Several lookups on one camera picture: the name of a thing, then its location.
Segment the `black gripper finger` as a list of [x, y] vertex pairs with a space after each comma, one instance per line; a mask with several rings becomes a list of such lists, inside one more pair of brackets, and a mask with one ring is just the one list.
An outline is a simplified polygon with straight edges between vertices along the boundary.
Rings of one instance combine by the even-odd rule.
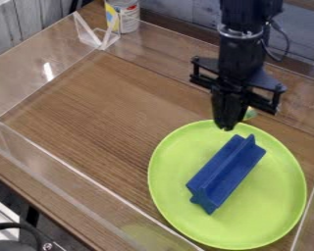
[[229, 95], [221, 89], [213, 89], [214, 119], [221, 129], [229, 129], [227, 98]]
[[249, 102], [242, 94], [233, 93], [229, 97], [229, 119], [227, 129], [233, 130], [235, 125], [243, 120]]

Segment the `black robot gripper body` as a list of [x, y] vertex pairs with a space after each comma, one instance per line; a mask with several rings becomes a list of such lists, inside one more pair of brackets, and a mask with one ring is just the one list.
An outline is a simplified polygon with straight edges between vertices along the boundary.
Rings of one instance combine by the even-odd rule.
[[221, 89], [230, 97], [242, 94], [249, 107], [276, 114], [286, 87], [265, 72], [267, 48], [266, 32], [219, 34], [219, 56], [194, 56], [190, 81], [211, 91]]

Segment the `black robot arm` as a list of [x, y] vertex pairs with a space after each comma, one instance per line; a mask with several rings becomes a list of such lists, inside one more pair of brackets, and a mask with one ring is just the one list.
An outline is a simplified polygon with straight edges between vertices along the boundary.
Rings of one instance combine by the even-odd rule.
[[214, 122], [225, 130], [242, 122], [250, 107], [269, 114], [278, 111], [285, 85], [267, 75], [265, 60], [273, 58], [270, 30], [284, 0], [219, 0], [219, 55], [195, 56], [190, 81], [211, 90]]

